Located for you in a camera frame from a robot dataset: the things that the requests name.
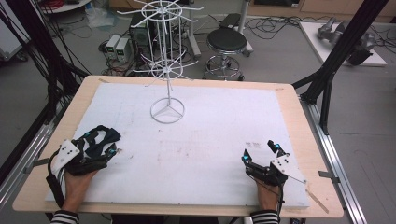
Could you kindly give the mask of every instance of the gray floor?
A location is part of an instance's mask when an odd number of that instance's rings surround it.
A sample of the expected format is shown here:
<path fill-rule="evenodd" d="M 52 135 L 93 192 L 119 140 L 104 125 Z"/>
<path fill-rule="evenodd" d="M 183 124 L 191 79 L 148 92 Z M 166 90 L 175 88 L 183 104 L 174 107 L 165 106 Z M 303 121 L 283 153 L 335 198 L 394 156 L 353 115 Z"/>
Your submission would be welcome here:
<path fill-rule="evenodd" d="M 59 22 L 68 23 L 85 18 L 76 10 L 58 16 Z M 196 27 L 212 19 L 201 18 Z M 93 73 L 106 69 L 106 60 L 98 46 L 112 34 L 128 29 L 129 19 L 116 19 L 114 27 L 87 28 L 87 19 L 67 25 L 71 32 L 64 39 L 68 47 Z M 215 28 L 207 22 L 204 28 Z M 391 36 L 396 27 L 391 26 Z M 378 30 L 387 29 L 378 25 Z M 206 33 L 201 29 L 197 33 Z M 245 35 L 254 48 L 250 57 L 238 55 L 245 81 L 293 83 L 320 68 L 320 61 L 303 32 L 287 26 L 273 39 L 262 40 L 249 30 Z M 205 35 L 196 36 L 202 57 L 198 64 L 187 67 L 184 75 L 201 78 L 205 61 L 214 54 L 205 44 Z M 54 40 L 62 53 L 58 39 Z M 385 48 L 375 51 L 388 63 L 385 67 L 342 66 L 333 81 L 329 117 L 331 138 L 346 169 L 347 176 L 368 223 L 394 223 L 396 221 L 396 55 Z M 46 82 L 29 61 L 11 61 L 0 67 L 0 162 L 3 163 L 12 149 L 39 114 L 46 99 Z M 303 93 L 306 87 L 297 90 Z M 16 212 L 11 208 L 15 195 L 0 211 L 2 223 L 46 223 L 43 214 Z M 84 214 L 81 223 L 109 223 L 98 214 Z M 221 222 L 230 219 L 222 217 Z M 168 223 L 177 223 L 171 217 Z M 289 223 L 284 218 L 282 223 Z M 350 223 L 348 216 L 340 219 L 308 219 L 307 223 Z"/>

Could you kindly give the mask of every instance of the stool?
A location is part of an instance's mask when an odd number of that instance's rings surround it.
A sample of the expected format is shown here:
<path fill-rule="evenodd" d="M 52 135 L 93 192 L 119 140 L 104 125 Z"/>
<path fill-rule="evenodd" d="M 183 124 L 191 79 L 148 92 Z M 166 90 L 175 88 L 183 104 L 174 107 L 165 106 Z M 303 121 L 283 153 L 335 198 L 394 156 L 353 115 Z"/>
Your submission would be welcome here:
<path fill-rule="evenodd" d="M 206 62 L 206 74 L 217 77 L 223 77 L 227 80 L 229 77 L 238 76 L 238 80 L 243 81 L 245 78 L 239 70 L 239 62 L 227 55 L 242 53 L 247 46 L 247 39 L 234 29 L 218 29 L 210 32 L 206 40 L 210 49 L 213 49 L 219 55 L 212 56 Z"/>

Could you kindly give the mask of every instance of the wooden table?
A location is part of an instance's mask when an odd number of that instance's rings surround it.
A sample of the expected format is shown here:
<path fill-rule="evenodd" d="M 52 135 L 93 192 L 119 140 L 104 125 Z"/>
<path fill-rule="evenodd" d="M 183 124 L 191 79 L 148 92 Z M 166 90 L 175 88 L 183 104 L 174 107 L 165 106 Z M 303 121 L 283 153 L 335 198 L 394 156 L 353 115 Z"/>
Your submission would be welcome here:
<path fill-rule="evenodd" d="M 67 108 L 61 122 L 53 133 L 41 158 L 48 158 L 64 139 L 72 139 L 85 111 L 101 83 L 131 83 L 145 85 L 152 78 L 142 77 L 86 77 L 75 98 Z M 166 85 L 157 81 L 155 85 Z M 306 185 L 310 206 L 305 209 L 282 209 L 282 217 L 341 217 L 344 212 L 332 181 L 318 175 L 318 171 L 327 171 L 321 158 L 314 135 L 309 127 L 304 111 L 294 88 L 289 84 L 253 83 L 212 80 L 177 79 L 175 86 L 221 87 L 269 90 L 276 93 L 290 135 L 290 142 L 299 163 L 300 170 L 309 180 Z M 55 202 L 46 202 L 49 186 L 45 180 L 47 166 L 37 166 L 24 183 L 13 208 L 17 211 L 53 212 L 58 210 Z M 167 215 L 203 215 L 247 217 L 257 210 L 255 206 L 225 205 L 169 205 L 169 204 L 131 204 L 131 203 L 84 203 L 79 211 L 88 213 L 124 213 L 124 214 L 167 214 Z"/>

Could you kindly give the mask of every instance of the black stool seat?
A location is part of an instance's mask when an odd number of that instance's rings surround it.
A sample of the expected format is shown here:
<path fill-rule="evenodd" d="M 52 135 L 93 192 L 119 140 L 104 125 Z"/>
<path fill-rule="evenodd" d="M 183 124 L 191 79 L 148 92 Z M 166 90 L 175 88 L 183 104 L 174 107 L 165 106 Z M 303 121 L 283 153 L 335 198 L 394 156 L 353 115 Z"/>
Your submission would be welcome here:
<path fill-rule="evenodd" d="M 207 36 L 209 47 L 224 51 L 240 51 L 247 45 L 247 39 L 233 29 L 218 29 Z"/>

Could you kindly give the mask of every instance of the black and white striped shirt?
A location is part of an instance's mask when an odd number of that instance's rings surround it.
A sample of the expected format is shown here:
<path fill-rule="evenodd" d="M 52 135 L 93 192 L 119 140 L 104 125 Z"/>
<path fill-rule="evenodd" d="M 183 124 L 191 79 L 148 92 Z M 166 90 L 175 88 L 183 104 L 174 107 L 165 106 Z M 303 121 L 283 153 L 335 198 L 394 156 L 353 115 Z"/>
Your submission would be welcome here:
<path fill-rule="evenodd" d="M 278 224 L 279 216 L 274 210 L 261 210 L 250 214 L 254 224 Z"/>
<path fill-rule="evenodd" d="M 59 210 L 55 212 L 50 224 L 76 224 L 78 215 L 69 211 Z"/>

